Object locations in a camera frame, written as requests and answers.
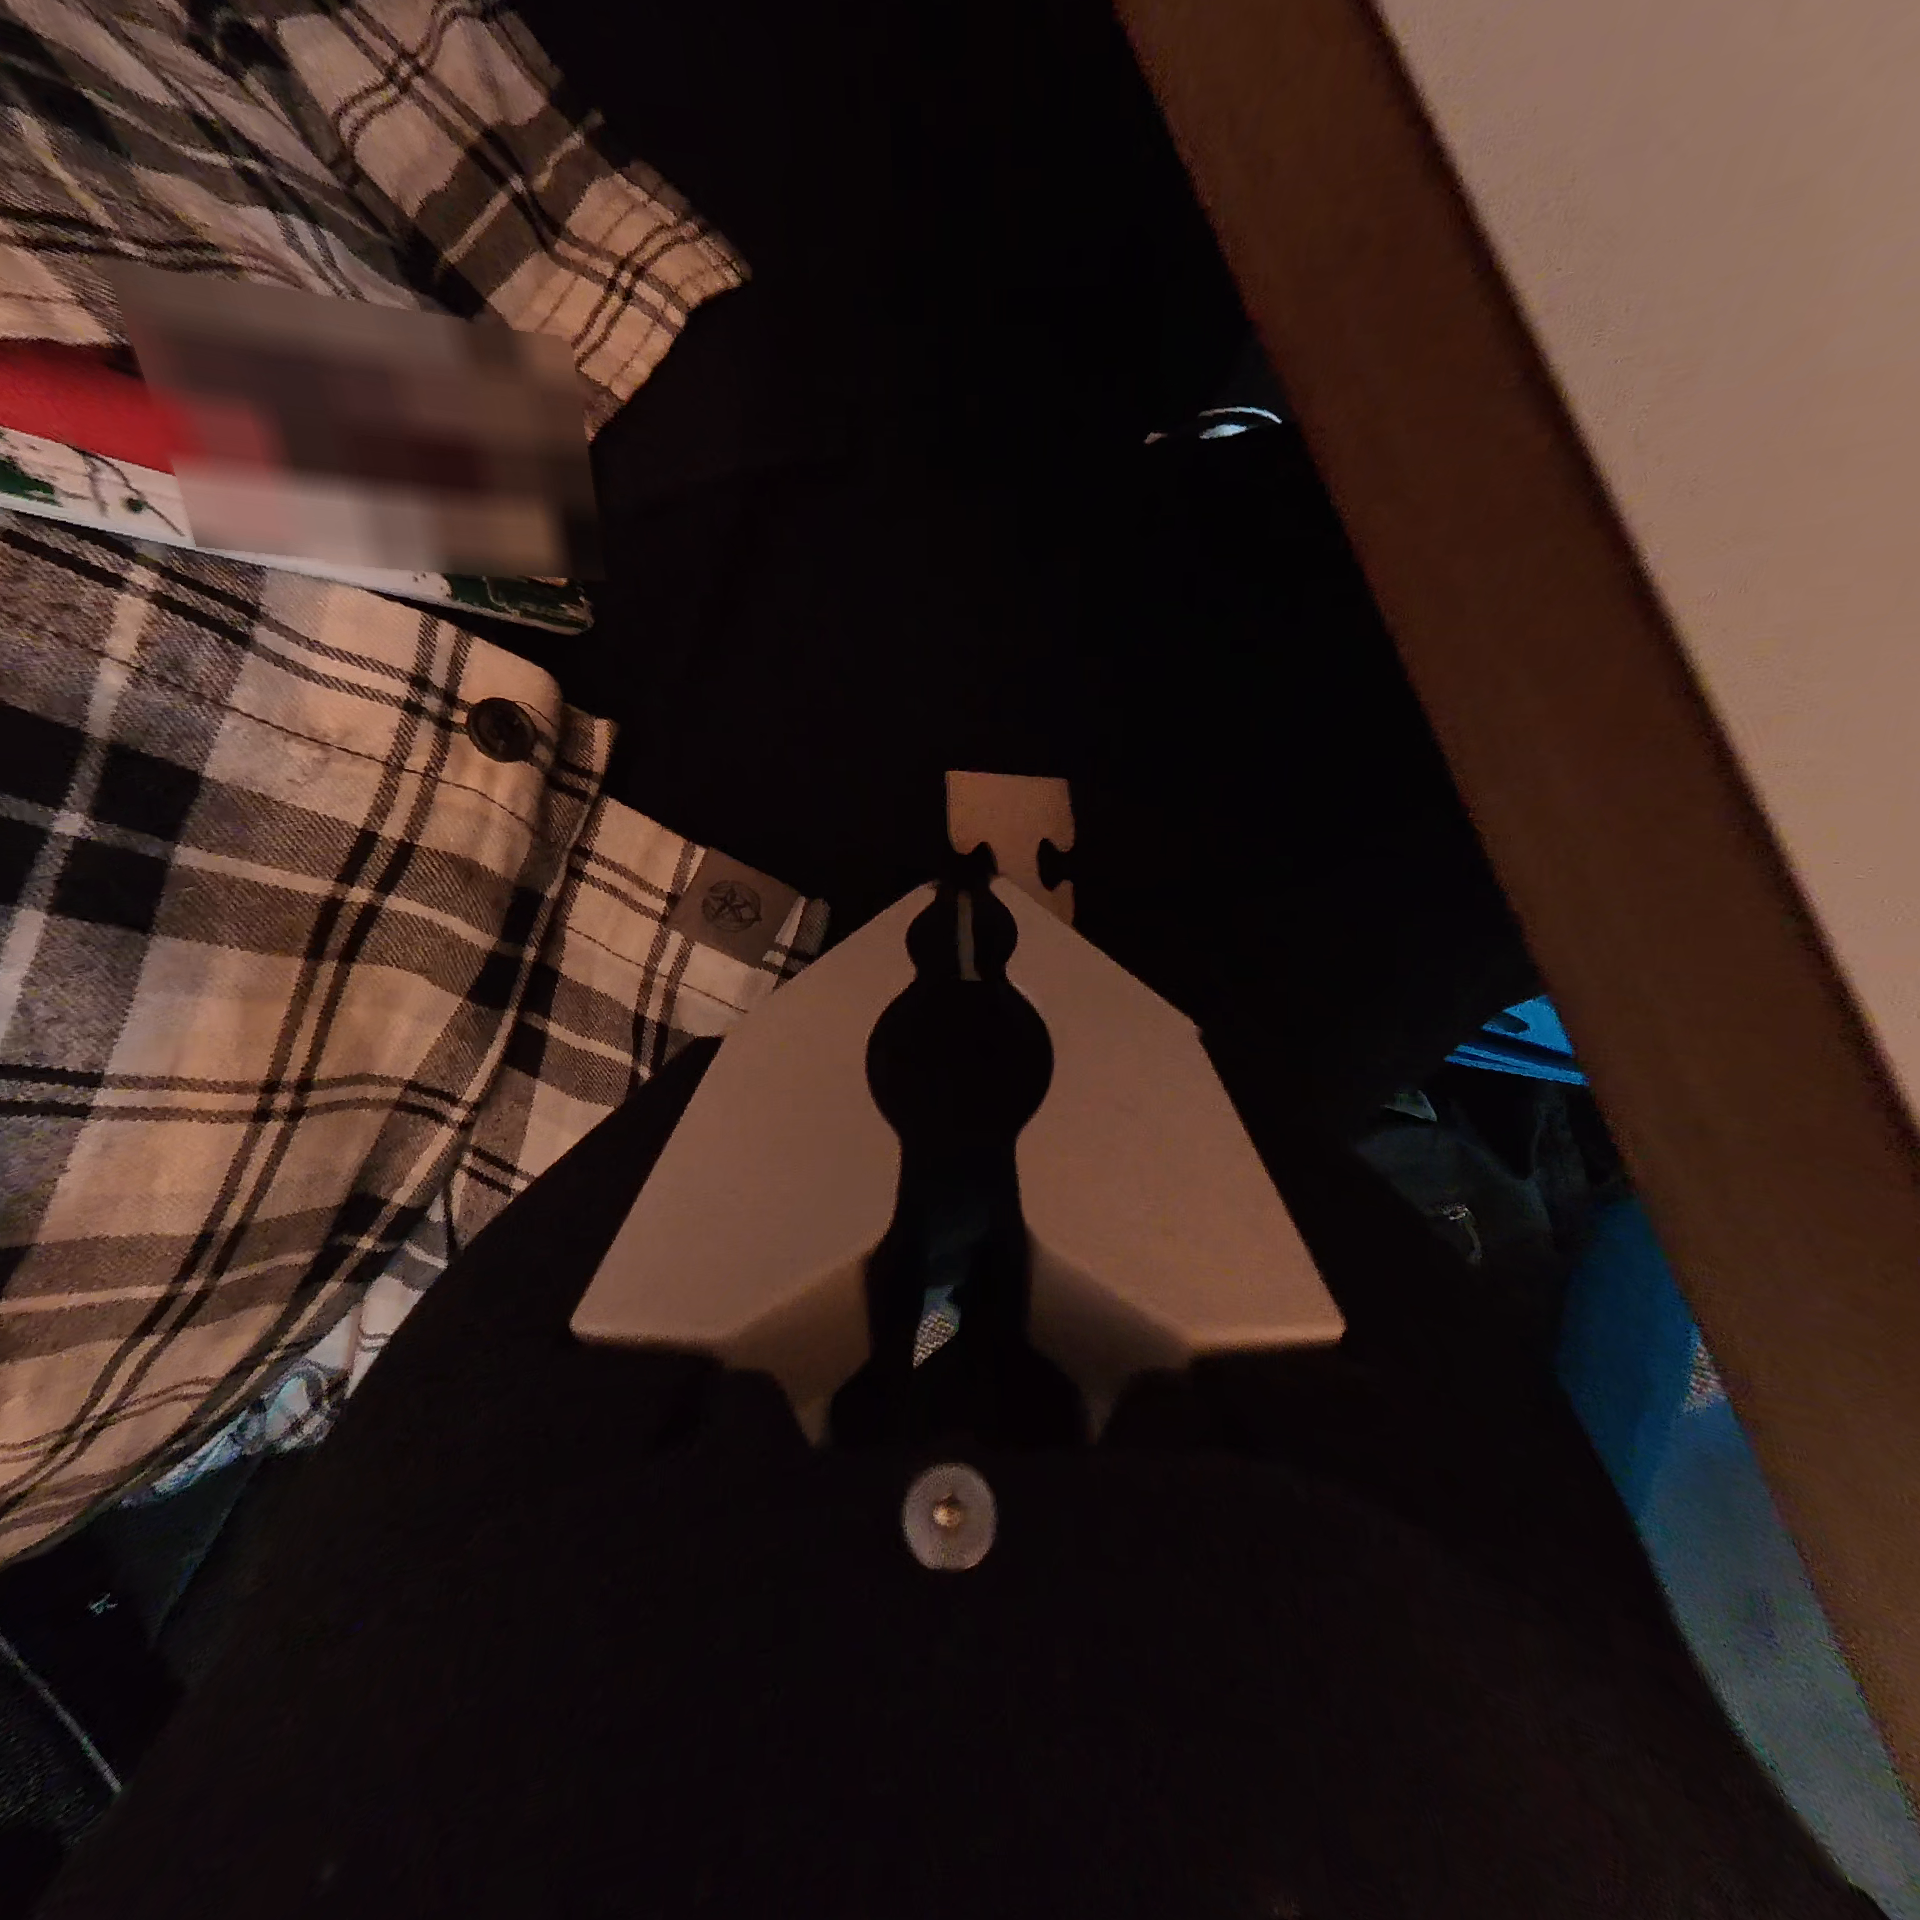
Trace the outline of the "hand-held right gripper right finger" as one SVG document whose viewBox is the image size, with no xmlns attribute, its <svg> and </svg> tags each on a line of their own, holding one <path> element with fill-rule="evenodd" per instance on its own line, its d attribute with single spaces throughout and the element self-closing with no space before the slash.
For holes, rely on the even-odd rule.
<svg viewBox="0 0 1920 1920">
<path fill-rule="evenodd" d="M 967 889 L 967 994 L 1022 1336 L 1090 1437 L 1143 1376 L 1337 1345 L 1345 1318 L 1187 1016 L 1004 878 Z"/>
</svg>

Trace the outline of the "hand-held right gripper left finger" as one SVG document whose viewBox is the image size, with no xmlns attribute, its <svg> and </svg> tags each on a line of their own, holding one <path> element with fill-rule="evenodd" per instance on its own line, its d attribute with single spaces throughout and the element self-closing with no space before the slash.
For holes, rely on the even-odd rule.
<svg viewBox="0 0 1920 1920">
<path fill-rule="evenodd" d="M 577 1341 L 769 1376 L 823 1442 L 869 1357 L 866 1270 L 899 1198 L 868 1045 L 936 899 L 911 889 L 721 1038 L 574 1309 Z"/>
</svg>

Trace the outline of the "grey desk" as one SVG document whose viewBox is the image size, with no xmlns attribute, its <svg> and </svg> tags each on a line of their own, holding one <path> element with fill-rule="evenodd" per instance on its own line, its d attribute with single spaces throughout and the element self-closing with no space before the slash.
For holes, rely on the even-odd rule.
<svg viewBox="0 0 1920 1920">
<path fill-rule="evenodd" d="M 1915 1793 L 1915 5 L 1119 5 Z"/>
</svg>

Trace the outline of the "person's plaid shirt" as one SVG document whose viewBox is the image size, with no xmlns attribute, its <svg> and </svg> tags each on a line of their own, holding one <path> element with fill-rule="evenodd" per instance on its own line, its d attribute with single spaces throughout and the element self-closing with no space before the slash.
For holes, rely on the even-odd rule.
<svg viewBox="0 0 1920 1920">
<path fill-rule="evenodd" d="M 588 437 L 748 276 L 516 5 L 3 5 L 3 343 L 136 369 L 136 269 L 547 336 Z M 3 509 L 2 654 L 11 1567 L 315 1442 L 827 906 L 434 606 Z"/>
</svg>

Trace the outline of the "red white printed card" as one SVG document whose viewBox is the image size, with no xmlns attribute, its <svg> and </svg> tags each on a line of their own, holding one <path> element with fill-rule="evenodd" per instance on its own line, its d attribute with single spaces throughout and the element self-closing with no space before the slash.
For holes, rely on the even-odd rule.
<svg viewBox="0 0 1920 1920">
<path fill-rule="evenodd" d="M 200 554 L 172 468 L 175 425 L 134 363 L 111 348 L 6 340 L 2 348 L 2 507 L 150 546 Z M 208 546 L 210 559 L 342 584 L 440 612 L 498 619 L 544 635 L 592 629 L 572 583 L 368 568 Z"/>
</svg>

